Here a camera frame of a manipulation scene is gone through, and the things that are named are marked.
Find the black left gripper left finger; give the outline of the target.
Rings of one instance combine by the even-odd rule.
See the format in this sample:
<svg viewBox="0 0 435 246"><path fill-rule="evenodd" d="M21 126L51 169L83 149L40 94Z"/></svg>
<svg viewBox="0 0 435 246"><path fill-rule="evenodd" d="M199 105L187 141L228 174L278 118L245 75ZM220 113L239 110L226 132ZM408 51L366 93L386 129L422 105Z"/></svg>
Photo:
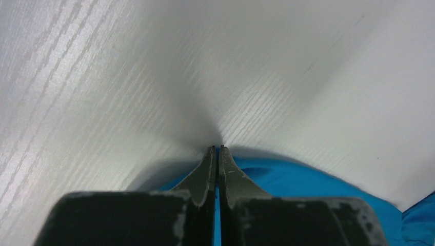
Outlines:
<svg viewBox="0 0 435 246"><path fill-rule="evenodd" d="M68 193L35 245L212 245L216 163L212 146L168 191Z"/></svg>

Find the bright blue t shirt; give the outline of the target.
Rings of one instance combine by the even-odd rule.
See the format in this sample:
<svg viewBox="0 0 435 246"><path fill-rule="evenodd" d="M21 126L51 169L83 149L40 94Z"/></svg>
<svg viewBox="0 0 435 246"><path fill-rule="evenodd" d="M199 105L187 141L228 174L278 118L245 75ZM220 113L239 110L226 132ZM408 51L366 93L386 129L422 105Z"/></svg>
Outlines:
<svg viewBox="0 0 435 246"><path fill-rule="evenodd" d="M215 193L220 199L219 158ZM405 212L387 201L313 168L274 159L234 158L236 165L261 189L277 197L356 197L374 210L388 245L434 245L434 195Z"/></svg>

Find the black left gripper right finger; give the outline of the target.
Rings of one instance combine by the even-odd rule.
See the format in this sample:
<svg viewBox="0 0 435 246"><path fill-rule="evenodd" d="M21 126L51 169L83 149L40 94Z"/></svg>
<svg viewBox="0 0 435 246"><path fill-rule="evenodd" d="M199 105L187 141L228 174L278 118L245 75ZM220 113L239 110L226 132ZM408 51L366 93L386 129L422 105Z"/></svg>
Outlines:
<svg viewBox="0 0 435 246"><path fill-rule="evenodd" d="M219 151L223 245L388 245L374 210L356 197L277 197Z"/></svg>

